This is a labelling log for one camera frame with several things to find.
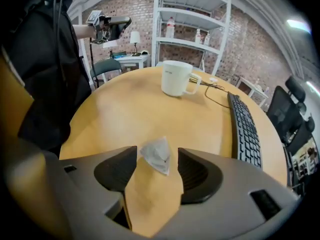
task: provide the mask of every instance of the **mug handle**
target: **mug handle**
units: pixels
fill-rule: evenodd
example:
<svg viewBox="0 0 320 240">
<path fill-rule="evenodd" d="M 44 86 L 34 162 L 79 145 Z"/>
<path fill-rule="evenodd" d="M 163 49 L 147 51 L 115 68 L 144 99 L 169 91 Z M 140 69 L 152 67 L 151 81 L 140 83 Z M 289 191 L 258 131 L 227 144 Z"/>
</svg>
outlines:
<svg viewBox="0 0 320 240">
<path fill-rule="evenodd" d="M 196 86 L 195 86 L 193 92 L 185 90 L 183 93 L 189 94 L 189 95 L 193 95 L 193 94 L 195 94 L 197 92 L 197 90 L 198 90 L 198 88 L 199 88 L 199 86 L 201 84 L 202 78 L 201 78 L 201 76 L 199 76 L 197 74 L 194 74 L 194 73 L 190 73 L 189 77 L 194 77 L 194 78 L 198 79 L 198 81 L 196 82 Z"/>
</svg>

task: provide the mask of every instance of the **person's arm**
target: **person's arm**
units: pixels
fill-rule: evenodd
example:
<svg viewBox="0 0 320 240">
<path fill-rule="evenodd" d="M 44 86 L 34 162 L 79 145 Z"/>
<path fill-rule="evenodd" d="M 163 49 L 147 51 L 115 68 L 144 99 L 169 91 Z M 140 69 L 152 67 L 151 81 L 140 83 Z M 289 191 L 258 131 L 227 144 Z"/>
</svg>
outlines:
<svg viewBox="0 0 320 240">
<path fill-rule="evenodd" d="M 96 30 L 93 26 L 73 25 L 73 28 L 77 39 L 96 37 Z"/>
</svg>

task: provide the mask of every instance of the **black chair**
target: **black chair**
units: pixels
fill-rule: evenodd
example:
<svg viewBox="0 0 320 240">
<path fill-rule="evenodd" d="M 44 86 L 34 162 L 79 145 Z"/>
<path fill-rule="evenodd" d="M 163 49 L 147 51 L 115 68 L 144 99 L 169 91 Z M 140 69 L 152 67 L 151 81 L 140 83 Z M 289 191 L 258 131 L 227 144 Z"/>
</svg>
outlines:
<svg viewBox="0 0 320 240">
<path fill-rule="evenodd" d="M 298 80 L 292 75 L 285 81 L 285 86 L 288 88 L 288 94 L 293 95 L 300 103 L 306 99 L 306 92 L 299 84 Z"/>
<path fill-rule="evenodd" d="M 315 121 L 310 116 L 308 121 L 303 121 L 300 128 L 294 135 L 292 141 L 286 146 L 286 151 L 294 156 L 297 151 L 306 144 L 312 137 L 312 132 L 315 130 Z"/>
<path fill-rule="evenodd" d="M 272 122 L 281 141 L 286 145 L 289 142 L 287 133 L 293 127 L 296 129 L 300 127 L 300 125 L 297 125 L 297 122 L 303 122 L 299 108 L 281 86 L 275 88 L 266 115 Z"/>
<path fill-rule="evenodd" d="M 121 64 L 119 63 L 119 61 L 113 58 L 107 58 L 107 59 L 98 61 L 97 63 L 94 64 L 94 70 L 95 70 L 96 76 L 99 76 L 107 72 L 115 71 L 115 70 L 119 70 L 121 73 L 123 73 Z M 92 68 L 90 70 L 90 75 L 92 79 L 94 79 L 95 74 Z"/>
</svg>

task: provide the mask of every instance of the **ceiling light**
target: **ceiling light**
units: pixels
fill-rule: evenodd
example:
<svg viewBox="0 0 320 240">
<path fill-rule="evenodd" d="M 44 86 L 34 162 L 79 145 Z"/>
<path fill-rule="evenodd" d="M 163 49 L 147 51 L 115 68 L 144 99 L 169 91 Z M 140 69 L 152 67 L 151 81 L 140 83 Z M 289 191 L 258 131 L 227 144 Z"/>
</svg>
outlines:
<svg viewBox="0 0 320 240">
<path fill-rule="evenodd" d="M 311 34 L 311 29 L 308 26 L 308 24 L 305 22 L 293 20 L 293 19 L 288 19 L 286 22 L 289 24 L 291 28 L 307 31 L 309 34 Z"/>
<path fill-rule="evenodd" d="M 314 85 L 312 83 L 310 83 L 309 81 L 306 82 L 306 84 L 310 87 L 311 91 L 313 93 L 318 94 L 318 96 L 320 97 L 320 92 L 316 89 L 316 87 L 314 87 Z"/>
</svg>

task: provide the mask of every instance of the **wooden table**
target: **wooden table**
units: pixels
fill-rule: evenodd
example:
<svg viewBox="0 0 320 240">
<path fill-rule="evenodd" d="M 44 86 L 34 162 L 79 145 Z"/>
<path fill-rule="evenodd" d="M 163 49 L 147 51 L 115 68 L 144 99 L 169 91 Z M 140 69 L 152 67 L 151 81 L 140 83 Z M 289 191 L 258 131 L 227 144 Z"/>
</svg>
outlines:
<svg viewBox="0 0 320 240">
<path fill-rule="evenodd" d="M 197 72 L 203 80 L 211 75 Z M 228 108 L 206 98 L 207 87 L 195 95 L 170 97 L 161 90 L 162 68 L 138 69 L 117 76 L 98 88 L 71 120 L 71 134 L 60 159 L 98 154 L 125 146 L 140 148 L 146 141 L 166 136 L 172 152 L 170 174 L 155 171 L 138 155 L 137 167 L 125 189 L 131 229 L 151 237 L 178 211 L 183 193 L 178 173 L 178 148 L 232 154 L 232 126 Z M 247 104 L 260 139 L 263 170 L 287 184 L 281 141 L 266 114 L 245 93 L 218 79 L 219 85 Z M 194 88 L 189 83 L 189 91 Z M 207 95 L 228 106 L 227 94 L 210 88 Z"/>
</svg>

